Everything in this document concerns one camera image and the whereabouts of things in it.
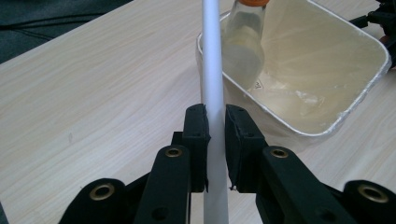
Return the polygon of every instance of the plastic bottle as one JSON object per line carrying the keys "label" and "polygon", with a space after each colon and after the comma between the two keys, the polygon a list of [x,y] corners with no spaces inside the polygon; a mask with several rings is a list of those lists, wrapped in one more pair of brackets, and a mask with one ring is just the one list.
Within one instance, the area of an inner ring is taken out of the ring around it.
{"label": "plastic bottle", "polygon": [[223,71],[249,91],[262,71],[262,27],[269,0],[235,0],[222,37]]}

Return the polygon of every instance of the white plastic tube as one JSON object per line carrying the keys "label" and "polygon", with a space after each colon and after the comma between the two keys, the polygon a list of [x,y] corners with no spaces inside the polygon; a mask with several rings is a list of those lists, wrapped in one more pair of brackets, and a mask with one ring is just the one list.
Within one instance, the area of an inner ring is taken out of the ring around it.
{"label": "white plastic tube", "polygon": [[224,144],[224,99],[221,68],[219,1],[203,0],[203,103],[212,137],[207,148],[208,192],[204,223],[228,224],[227,171]]}

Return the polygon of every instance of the light wood grain surface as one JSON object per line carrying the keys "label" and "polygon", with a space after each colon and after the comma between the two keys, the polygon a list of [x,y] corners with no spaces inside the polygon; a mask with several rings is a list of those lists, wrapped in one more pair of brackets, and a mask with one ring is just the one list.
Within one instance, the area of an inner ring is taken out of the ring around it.
{"label": "light wood grain surface", "polygon": [[[375,0],[318,1],[346,19]],[[221,0],[221,12],[232,0]],[[201,2],[134,0],[0,64],[0,201],[10,223],[57,223],[88,183],[130,183],[200,103]],[[381,36],[378,27],[367,32]],[[342,128],[299,157],[337,189],[367,179],[396,191],[396,72]],[[202,223],[193,195],[191,223]],[[230,192],[230,223],[260,223],[253,195]]]}

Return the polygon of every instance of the metal grommet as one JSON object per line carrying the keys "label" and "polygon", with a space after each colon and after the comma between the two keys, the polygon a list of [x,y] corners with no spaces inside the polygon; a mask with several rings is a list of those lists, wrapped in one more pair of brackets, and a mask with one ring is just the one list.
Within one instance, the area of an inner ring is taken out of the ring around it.
{"label": "metal grommet", "polygon": [[115,191],[114,186],[111,183],[105,183],[96,186],[90,192],[90,197],[94,201],[102,201],[110,197]]}
{"label": "metal grommet", "polygon": [[271,155],[278,157],[280,159],[284,159],[289,156],[289,153],[281,148],[275,148],[271,150]]}
{"label": "metal grommet", "polygon": [[175,147],[168,148],[165,151],[167,157],[179,157],[181,154],[183,154],[183,151]]}
{"label": "metal grommet", "polygon": [[381,190],[369,186],[369,185],[360,185],[358,187],[358,192],[365,198],[375,202],[375,203],[387,203],[389,198],[387,194],[382,192]]}

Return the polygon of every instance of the dark floor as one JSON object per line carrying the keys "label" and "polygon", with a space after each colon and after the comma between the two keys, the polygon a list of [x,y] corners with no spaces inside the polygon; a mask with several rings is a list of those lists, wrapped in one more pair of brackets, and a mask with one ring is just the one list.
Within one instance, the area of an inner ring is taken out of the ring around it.
{"label": "dark floor", "polygon": [[0,63],[133,0],[0,0]]}

